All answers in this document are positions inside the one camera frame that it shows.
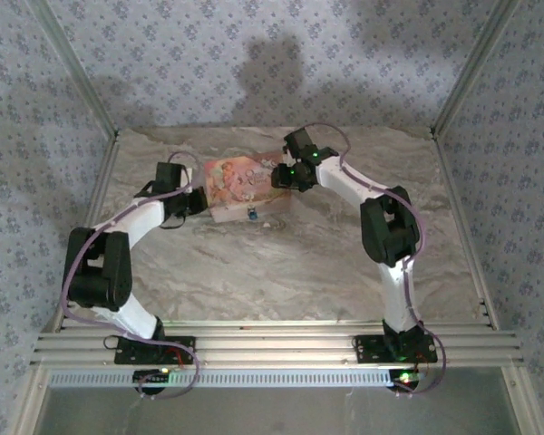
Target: cable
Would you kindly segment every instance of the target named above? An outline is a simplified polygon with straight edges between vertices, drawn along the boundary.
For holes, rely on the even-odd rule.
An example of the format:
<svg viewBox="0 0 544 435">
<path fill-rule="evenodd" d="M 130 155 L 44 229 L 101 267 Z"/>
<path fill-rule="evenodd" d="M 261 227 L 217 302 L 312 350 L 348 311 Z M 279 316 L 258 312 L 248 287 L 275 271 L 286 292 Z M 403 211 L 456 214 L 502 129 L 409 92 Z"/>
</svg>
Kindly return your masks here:
<svg viewBox="0 0 544 435">
<path fill-rule="evenodd" d="M 425 358 L 425 355 L 423 355 L 421 352 L 416 353 L 417 358 L 421 358 L 425 361 L 425 377 L 427 377 L 427 374 L 429 373 L 429 361 L 427 361 L 427 358 Z M 417 366 L 419 365 L 418 362 L 415 363 L 415 370 L 417 371 Z"/>
<path fill-rule="evenodd" d="M 109 350 L 109 351 L 115 351 L 115 350 L 117 350 L 116 346 L 115 347 L 109 347 L 107 345 L 107 340 L 109 340 L 110 338 L 120 338 L 120 337 L 119 337 L 119 335 L 115 335 L 115 334 L 107 335 L 105 338 L 102 339 L 102 346 L 105 349 Z"/>
<path fill-rule="evenodd" d="M 409 212 L 415 217 L 415 221 L 417 222 L 417 227 L 419 228 L 419 233 L 421 234 L 421 243 L 419 244 L 419 246 L 415 250 L 415 253 L 412 256 L 409 256 L 408 258 L 404 259 L 404 261 L 403 261 L 403 287 L 404 287 L 404 293 L 405 293 L 405 302 L 407 303 L 407 309 L 409 310 L 409 314 L 412 317 L 413 321 L 417 324 L 417 326 L 419 326 L 426 334 L 429 334 L 433 338 L 433 340 L 435 340 L 437 342 L 437 344 L 439 344 L 440 351 L 442 352 L 442 372 L 437 378 L 435 378 L 435 380 L 430 385 L 428 385 L 424 390 L 421 390 L 421 391 L 418 391 L 418 392 L 412 391 L 407 386 L 402 385 L 402 384 L 400 384 L 398 382 L 394 382 L 394 385 L 399 387 L 399 388 L 403 388 L 404 390 L 406 390 L 406 391 L 408 391 L 408 392 L 410 392 L 412 394 L 421 394 L 421 393 L 424 393 L 424 392 L 429 392 L 432 389 L 434 389 L 435 387 L 437 387 L 441 383 L 443 377 L 445 376 L 445 372 L 447 370 L 447 353 L 445 352 L 445 346 L 443 345 L 442 340 L 439 338 L 439 336 L 437 336 L 437 334 L 431 332 L 429 329 L 427 329 L 425 326 L 423 326 L 423 323 L 417 318 L 417 315 L 415 315 L 415 311 L 413 309 L 413 302 L 411 300 L 411 293 L 410 293 L 410 289 L 409 289 L 409 274 L 407 273 L 407 266 L 415 258 L 417 258 L 417 256 L 420 255 L 423 252 L 423 250 L 425 249 L 425 247 L 426 247 L 427 236 L 426 236 L 426 232 L 425 232 L 425 225 L 423 223 L 423 219 L 419 215 L 419 212 L 411 204 L 409 204 L 409 202 L 407 202 L 405 199 L 401 198 L 399 195 L 396 195 L 393 192 L 391 192 L 391 191 L 389 191 L 389 190 L 387 190 L 385 188 L 379 188 L 377 186 L 373 186 L 373 185 L 367 183 L 366 181 L 364 181 L 363 179 L 359 179 L 355 174 L 353 174 L 348 169 L 348 167 L 345 165 L 345 157 L 346 157 L 346 154 L 348 154 L 348 152 L 351 150 L 352 145 L 351 145 L 351 141 L 348 139 L 348 136 L 346 135 L 346 133 L 344 131 L 342 131 L 339 127 L 335 126 L 334 124 L 331 124 L 330 122 L 317 121 L 317 122 L 310 122 L 310 123 L 304 125 L 301 128 L 305 129 L 306 127 L 312 127 L 312 126 L 316 126 L 316 125 L 324 125 L 326 127 L 329 127 L 331 129 L 337 131 L 341 135 L 343 140 L 345 141 L 346 150 L 340 156 L 339 166 L 340 166 L 341 170 L 350 179 L 357 182 L 361 186 L 364 186 L 364 187 L 366 187 L 368 189 L 371 189 L 371 190 L 375 190 L 375 191 L 377 191 L 377 192 L 379 192 L 379 193 L 381 193 L 383 195 L 386 195 L 389 198 L 395 199 L 396 201 L 401 203 L 405 208 L 407 208 L 409 210 Z"/>
<path fill-rule="evenodd" d="M 171 153 L 170 157 L 168 158 L 168 162 L 171 162 L 171 160 L 173 158 L 175 158 L 176 156 L 179 156 L 179 155 L 187 155 L 187 156 L 191 157 L 194 160 L 196 166 L 198 168 L 200 168 L 199 160 L 193 154 L 191 154 L 191 153 L 189 153 L 187 151 L 176 151 L 176 152 Z M 164 194 L 157 195 L 157 196 L 154 196 L 154 197 L 144 198 L 143 200 L 141 200 L 140 202 L 138 202 L 136 204 L 131 204 L 129 207 L 124 209 L 119 215 L 117 215 L 113 221 L 107 222 L 107 223 L 101 225 L 100 227 L 98 227 L 94 231 L 94 233 L 92 233 L 92 235 L 87 239 L 87 241 L 84 242 L 84 245 L 79 250 L 76 258 L 71 263 L 71 267 L 69 268 L 68 275 L 66 276 L 66 278 L 64 279 L 64 282 L 63 282 L 63 291 L 61 292 L 60 306 L 61 306 L 61 309 L 63 310 L 64 315 L 66 317 L 68 317 L 69 319 L 72 319 L 72 320 L 74 320 L 76 322 L 81 322 L 82 324 L 92 324 L 92 325 L 101 326 L 101 327 L 105 327 L 105 328 L 111 327 L 112 329 L 122 333 L 123 336 L 125 338 L 128 338 L 129 340 L 134 340 L 134 341 L 137 341 L 137 342 L 140 342 L 140 343 L 152 344 L 152 345 L 156 345 L 156 346 L 176 347 L 178 349 L 181 349 L 183 352 L 189 354 L 189 356 L 191 356 L 191 359 L 193 360 L 193 363 L 195 365 L 196 370 L 195 370 L 195 374 L 193 376 L 193 379 L 189 383 L 189 385 L 187 387 L 185 387 L 184 389 L 182 389 L 180 391 L 177 391 L 177 392 L 175 392 L 173 394 L 166 394 L 166 395 L 162 394 L 161 396 L 149 396 L 147 394 L 142 393 L 142 391 L 140 389 L 141 397 L 148 398 L 148 399 L 151 399 L 151 400 L 173 399 L 173 398 L 176 398 L 176 397 L 180 397 L 183 394 L 191 391 L 191 389 L 193 388 L 195 383 L 198 381 L 199 370 L 200 370 L 199 358 L 195 354 L 195 352 L 193 352 L 193 349 L 190 349 L 189 347 L 184 346 L 183 344 L 179 344 L 179 343 L 165 342 L 165 341 L 160 341 L 160 340 L 152 340 L 152 339 L 142 338 L 142 337 L 139 337 L 138 335 L 130 333 L 129 331 L 127 331 L 127 330 L 125 330 L 123 328 L 120 328 L 119 326 L 116 326 L 114 324 L 109 324 L 107 322 L 100 322 L 100 321 L 97 321 L 97 320 L 90 320 L 90 319 L 85 319 L 83 317 L 80 317 L 79 315 L 76 315 L 75 313 L 73 313 L 68 307 L 69 289 L 71 287 L 71 282 L 73 281 L 74 275 L 76 274 L 76 271 L 79 268 L 79 264 L 83 260 L 83 257 L 85 255 L 87 249 L 92 245 L 92 243 L 97 239 L 97 237 L 99 237 L 105 230 L 107 230 L 107 229 L 113 227 L 114 225 L 116 225 L 118 222 L 123 220 L 126 216 L 128 216 L 136 208 L 144 206 L 145 204 L 149 204 L 152 201 L 164 200 L 164 199 L 175 197 L 176 195 L 179 195 L 180 193 L 184 192 L 186 189 L 188 189 L 190 187 L 193 187 L 193 185 L 196 184 L 199 181 L 198 178 L 199 178 L 199 171 L 198 171 L 198 175 L 196 175 L 191 180 L 189 180 L 188 184 L 186 184 L 184 187 L 178 188 L 178 189 L 174 190 L 173 192 L 164 193 Z"/>
</svg>

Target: glass panel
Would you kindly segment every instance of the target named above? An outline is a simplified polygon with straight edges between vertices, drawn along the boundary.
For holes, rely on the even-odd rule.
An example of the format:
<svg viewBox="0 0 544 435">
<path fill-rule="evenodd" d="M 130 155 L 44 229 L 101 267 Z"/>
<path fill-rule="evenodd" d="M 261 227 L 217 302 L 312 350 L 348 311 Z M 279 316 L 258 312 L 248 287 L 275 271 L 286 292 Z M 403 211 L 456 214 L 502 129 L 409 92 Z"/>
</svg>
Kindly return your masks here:
<svg viewBox="0 0 544 435">
<path fill-rule="evenodd" d="M 167 401 L 134 389 L 50 389 L 35 435 L 516 435 L 499 369 L 451 369 L 411 399 L 377 388 L 198 388 Z"/>
</svg>

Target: white perforated strip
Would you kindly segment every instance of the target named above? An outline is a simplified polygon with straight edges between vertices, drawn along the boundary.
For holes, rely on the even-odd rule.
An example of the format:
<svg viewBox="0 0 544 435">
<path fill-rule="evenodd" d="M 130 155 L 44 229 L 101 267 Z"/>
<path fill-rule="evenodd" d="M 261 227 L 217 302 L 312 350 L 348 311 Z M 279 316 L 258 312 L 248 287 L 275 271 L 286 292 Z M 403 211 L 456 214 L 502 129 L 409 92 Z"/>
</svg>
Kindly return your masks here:
<svg viewBox="0 0 544 435">
<path fill-rule="evenodd" d="M 54 370 L 52 388 L 131 387 L 133 371 Z M 153 386 L 185 387 L 193 378 L 192 371 L 171 372 L 169 381 Z M 298 388 L 298 387 L 384 387 L 391 386 L 387 370 L 205 370 L 196 382 L 203 388 Z"/>
</svg>

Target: black bracket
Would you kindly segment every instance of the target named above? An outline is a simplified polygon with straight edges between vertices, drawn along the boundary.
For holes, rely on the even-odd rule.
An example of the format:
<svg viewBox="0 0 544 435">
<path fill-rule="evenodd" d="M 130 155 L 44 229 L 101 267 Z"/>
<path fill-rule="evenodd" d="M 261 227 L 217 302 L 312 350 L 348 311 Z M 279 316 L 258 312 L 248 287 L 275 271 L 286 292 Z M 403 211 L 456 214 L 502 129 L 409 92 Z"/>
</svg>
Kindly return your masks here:
<svg viewBox="0 0 544 435">
<path fill-rule="evenodd" d="M 356 361 L 368 363 L 437 363 L 433 337 L 419 326 L 396 333 L 383 322 L 384 334 L 353 338 Z"/>
<path fill-rule="evenodd" d="M 407 190 L 390 189 L 409 204 Z M 394 267 L 397 261 L 415 253 L 419 229 L 415 216 L 396 199 L 382 195 L 361 204 L 361 234 L 364 251 L 375 263 Z"/>
<path fill-rule="evenodd" d="M 170 374 L 164 373 L 161 370 L 151 369 L 151 370 L 136 370 L 133 372 L 133 377 L 131 378 L 133 383 L 166 383 L 170 380 Z M 135 390 L 141 392 L 148 396 L 154 396 L 159 394 L 165 387 L 136 387 Z"/>
<path fill-rule="evenodd" d="M 165 337 L 162 341 L 182 344 L 192 350 L 196 347 L 196 339 L 191 336 Z M 193 364 L 191 355 L 177 347 L 156 346 L 135 342 L 123 337 L 120 337 L 117 343 L 114 361 L 117 365 Z"/>
<path fill-rule="evenodd" d="M 276 189 L 309 190 L 318 184 L 316 166 L 329 157 L 338 156 L 331 148 L 319 150 L 305 129 L 291 132 L 284 141 L 286 145 L 282 151 L 290 153 L 296 163 L 292 166 L 280 163 L 272 170 L 272 187 Z"/>
<path fill-rule="evenodd" d="M 404 394 L 413 392 L 419 385 L 419 369 L 413 370 L 392 369 L 389 371 L 389 377 L 394 385 L 387 387 L 393 392 L 402 392 Z"/>
<path fill-rule="evenodd" d="M 155 169 L 155 180 L 149 181 L 135 198 L 156 197 L 173 192 L 181 187 L 181 174 L 186 170 L 179 163 L 166 163 L 160 161 Z M 208 208 L 208 198 L 203 187 L 195 188 L 190 193 L 180 193 L 175 197 L 163 201 L 165 219 L 171 216 L 185 218 L 197 215 Z"/>
<path fill-rule="evenodd" d="M 92 233 L 94 229 L 84 227 L 71 231 L 66 250 L 64 279 Z M 100 256 L 103 256 L 102 267 L 89 265 L 89 260 L 96 260 Z M 69 288 L 69 300 L 84 308 L 98 306 L 116 312 L 127 302 L 131 285 L 129 235 L 119 231 L 101 233 L 79 263 Z"/>
</svg>

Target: aluminum rail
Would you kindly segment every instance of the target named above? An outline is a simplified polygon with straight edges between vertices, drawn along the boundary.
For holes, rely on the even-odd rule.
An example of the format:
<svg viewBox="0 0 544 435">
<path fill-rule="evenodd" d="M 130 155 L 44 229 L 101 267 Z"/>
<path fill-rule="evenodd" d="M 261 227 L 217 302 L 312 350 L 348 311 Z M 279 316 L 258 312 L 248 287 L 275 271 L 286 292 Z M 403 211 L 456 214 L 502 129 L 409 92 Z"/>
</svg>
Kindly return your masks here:
<svg viewBox="0 0 544 435">
<path fill-rule="evenodd" d="M 503 367 L 522 363 L 516 334 L 484 324 L 430 324 L 446 348 L 450 367 Z M 382 334 L 379 323 L 363 322 L 179 322 L 166 325 L 166 335 L 192 335 L 201 363 L 213 369 L 409 368 L 408 363 L 356 362 L 353 337 Z M 31 360 L 62 369 L 117 368 L 114 350 L 103 346 L 113 330 L 68 324 L 59 333 L 43 333 Z M 109 347 L 115 338 L 106 341 Z M 431 364 L 439 366 L 441 362 Z M 152 368 L 159 365 L 124 368 Z"/>
</svg>

